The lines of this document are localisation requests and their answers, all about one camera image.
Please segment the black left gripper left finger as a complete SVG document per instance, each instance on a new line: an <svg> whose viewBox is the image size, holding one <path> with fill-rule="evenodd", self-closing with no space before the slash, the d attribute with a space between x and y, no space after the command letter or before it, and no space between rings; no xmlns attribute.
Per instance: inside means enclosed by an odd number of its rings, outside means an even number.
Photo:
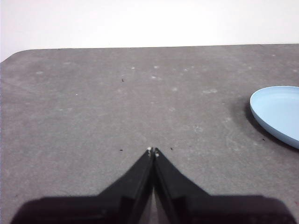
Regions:
<svg viewBox="0 0 299 224"><path fill-rule="evenodd" d="M13 224L136 224L152 192L152 148L98 195L44 197L24 203Z"/></svg>

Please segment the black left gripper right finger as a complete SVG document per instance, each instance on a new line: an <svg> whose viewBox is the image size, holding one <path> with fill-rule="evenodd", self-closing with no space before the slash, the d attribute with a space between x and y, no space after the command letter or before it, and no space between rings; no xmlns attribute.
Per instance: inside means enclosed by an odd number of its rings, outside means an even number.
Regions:
<svg viewBox="0 0 299 224"><path fill-rule="evenodd" d="M153 182L159 215L170 224L294 224L280 200L259 195L211 195L184 176L158 149Z"/></svg>

